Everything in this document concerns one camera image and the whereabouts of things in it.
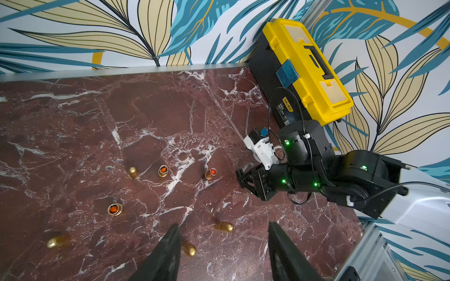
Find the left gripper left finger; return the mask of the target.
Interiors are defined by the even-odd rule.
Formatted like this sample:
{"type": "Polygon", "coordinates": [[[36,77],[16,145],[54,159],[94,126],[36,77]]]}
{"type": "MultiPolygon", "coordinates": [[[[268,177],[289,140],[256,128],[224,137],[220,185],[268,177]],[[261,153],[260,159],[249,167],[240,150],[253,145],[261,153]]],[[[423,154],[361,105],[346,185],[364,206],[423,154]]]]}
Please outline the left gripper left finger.
{"type": "Polygon", "coordinates": [[[129,281],[176,281],[181,251],[179,225],[173,224],[129,281]]]}

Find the gold lipstick cap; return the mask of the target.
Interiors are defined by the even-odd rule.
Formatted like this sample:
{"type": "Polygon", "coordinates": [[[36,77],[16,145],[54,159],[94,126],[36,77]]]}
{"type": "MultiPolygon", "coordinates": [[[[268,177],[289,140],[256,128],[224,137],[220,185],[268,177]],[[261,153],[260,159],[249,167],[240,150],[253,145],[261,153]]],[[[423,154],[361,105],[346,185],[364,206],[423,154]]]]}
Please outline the gold lipstick cap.
{"type": "Polygon", "coordinates": [[[69,244],[70,244],[70,236],[68,234],[61,234],[48,240],[46,246],[49,249],[58,249],[61,247],[65,247],[69,244]]]}
{"type": "Polygon", "coordinates": [[[139,177],[139,172],[136,167],[130,167],[128,170],[128,174],[132,179],[136,179],[139,177]]]}

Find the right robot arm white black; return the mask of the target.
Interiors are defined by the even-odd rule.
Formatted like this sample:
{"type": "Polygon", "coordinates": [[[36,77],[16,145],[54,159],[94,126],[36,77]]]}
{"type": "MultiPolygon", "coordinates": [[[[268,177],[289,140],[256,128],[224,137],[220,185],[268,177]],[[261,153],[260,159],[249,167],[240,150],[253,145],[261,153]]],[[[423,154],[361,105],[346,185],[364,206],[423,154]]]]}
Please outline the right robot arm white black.
{"type": "Polygon", "coordinates": [[[279,160],[268,135],[255,129],[244,140],[259,165],[236,173],[239,185],[262,201],[279,192],[319,193],[328,201],[385,219],[438,240],[450,234],[450,190],[424,181],[402,181],[409,167],[369,151],[336,155],[319,122],[298,121],[278,135],[279,160]]]}

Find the black lipstick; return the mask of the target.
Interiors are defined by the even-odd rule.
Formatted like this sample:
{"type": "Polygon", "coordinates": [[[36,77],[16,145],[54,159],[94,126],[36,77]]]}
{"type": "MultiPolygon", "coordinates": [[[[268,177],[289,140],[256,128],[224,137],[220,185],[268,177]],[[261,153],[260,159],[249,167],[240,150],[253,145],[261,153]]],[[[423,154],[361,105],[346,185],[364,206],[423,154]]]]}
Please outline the black lipstick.
{"type": "Polygon", "coordinates": [[[205,172],[204,178],[206,180],[212,180],[217,175],[217,170],[215,168],[211,168],[205,172]]]}

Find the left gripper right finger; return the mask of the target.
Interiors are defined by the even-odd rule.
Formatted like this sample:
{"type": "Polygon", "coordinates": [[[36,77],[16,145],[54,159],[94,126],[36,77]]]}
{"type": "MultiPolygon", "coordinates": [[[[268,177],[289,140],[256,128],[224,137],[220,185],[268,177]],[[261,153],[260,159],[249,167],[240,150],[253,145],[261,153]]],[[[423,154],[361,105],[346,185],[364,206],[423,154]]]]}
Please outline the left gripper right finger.
{"type": "Polygon", "coordinates": [[[323,281],[279,224],[270,222],[268,233],[274,281],[323,281]]]}

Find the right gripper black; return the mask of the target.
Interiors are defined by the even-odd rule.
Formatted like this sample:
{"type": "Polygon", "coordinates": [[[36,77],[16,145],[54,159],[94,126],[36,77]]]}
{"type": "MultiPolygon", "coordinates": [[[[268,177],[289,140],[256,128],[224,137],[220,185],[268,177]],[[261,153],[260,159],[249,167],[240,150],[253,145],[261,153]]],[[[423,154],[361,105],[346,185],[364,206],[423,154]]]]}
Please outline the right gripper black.
{"type": "Polygon", "coordinates": [[[247,189],[262,201],[269,201],[277,193],[268,181],[268,172],[263,164],[252,167],[247,172],[242,169],[236,171],[237,181],[241,188],[247,189]]]}

